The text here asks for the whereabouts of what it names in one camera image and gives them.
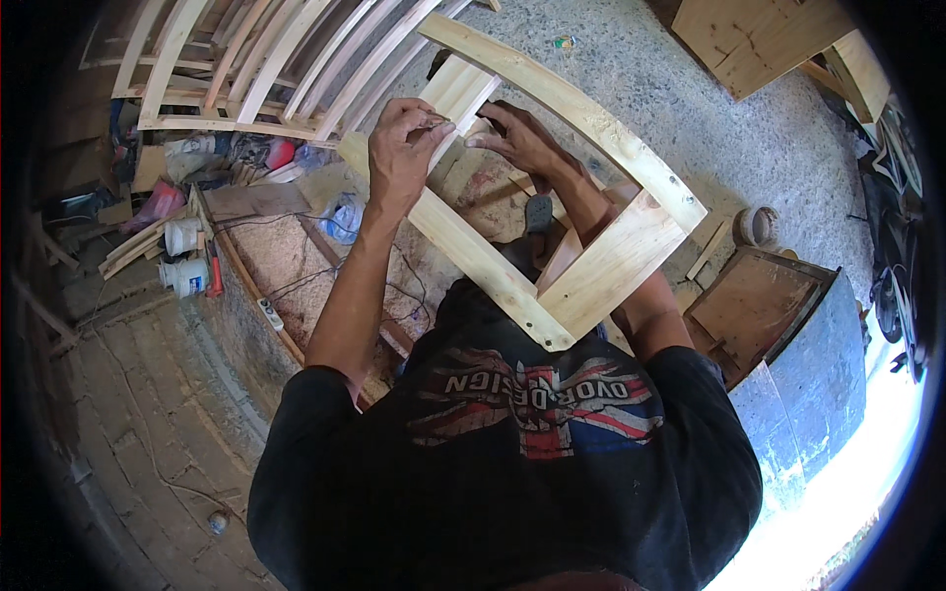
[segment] t-shirt sleeve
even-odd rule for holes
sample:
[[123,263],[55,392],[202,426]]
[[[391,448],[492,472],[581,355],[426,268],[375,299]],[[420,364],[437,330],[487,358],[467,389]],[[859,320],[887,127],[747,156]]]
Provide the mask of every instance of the t-shirt sleeve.
[[762,508],[762,472],[718,365],[693,349],[670,347],[645,369],[670,427],[667,445],[703,586],[755,525]]
[[331,368],[305,368],[283,389],[253,476],[247,529],[260,561],[285,584],[305,576],[298,569],[311,547],[313,508],[323,509],[328,442],[357,418],[342,376]]

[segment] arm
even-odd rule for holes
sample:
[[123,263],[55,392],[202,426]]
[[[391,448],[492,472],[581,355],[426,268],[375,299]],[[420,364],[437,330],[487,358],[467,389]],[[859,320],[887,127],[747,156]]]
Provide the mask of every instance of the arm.
[[[500,136],[478,133],[467,140],[467,146],[492,149],[528,172],[536,191],[553,188],[583,246],[618,216],[617,208],[592,184],[581,163],[564,151],[531,113],[497,101],[484,104],[480,115],[493,123]],[[674,293],[660,270],[644,280],[611,318],[641,363],[667,347],[693,348]]]
[[371,367],[394,235],[420,199],[433,151],[455,127],[433,113],[417,98],[393,99],[381,113],[368,140],[371,198],[306,347],[306,366],[340,372],[353,401]]

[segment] man's left hand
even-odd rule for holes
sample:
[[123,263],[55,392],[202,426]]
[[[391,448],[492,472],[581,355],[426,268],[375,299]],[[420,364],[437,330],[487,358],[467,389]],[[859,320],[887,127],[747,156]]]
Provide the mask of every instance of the man's left hand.
[[424,191],[433,151],[455,129],[419,98],[388,101],[368,138],[369,204],[383,217],[406,216]]

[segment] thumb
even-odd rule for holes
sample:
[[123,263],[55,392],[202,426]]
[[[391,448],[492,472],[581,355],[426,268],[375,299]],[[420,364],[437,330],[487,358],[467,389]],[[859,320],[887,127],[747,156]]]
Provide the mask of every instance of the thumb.
[[464,146],[467,148],[491,149],[498,154],[509,152],[509,143],[505,138],[490,131],[480,131],[466,138]]
[[430,128],[414,144],[414,151],[426,154],[429,160],[430,156],[433,155],[433,151],[456,129],[457,126],[453,123],[444,123],[435,128]]

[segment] shirt graphic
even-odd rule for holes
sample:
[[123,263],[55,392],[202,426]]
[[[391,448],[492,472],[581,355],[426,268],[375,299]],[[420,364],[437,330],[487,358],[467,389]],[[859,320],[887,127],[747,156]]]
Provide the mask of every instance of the shirt graphic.
[[495,350],[445,353],[458,367],[434,369],[417,395],[447,407],[408,422],[419,445],[515,419],[519,453],[548,460],[645,445],[663,425],[660,399],[614,359],[593,357],[563,379],[551,365],[519,362],[513,372]]

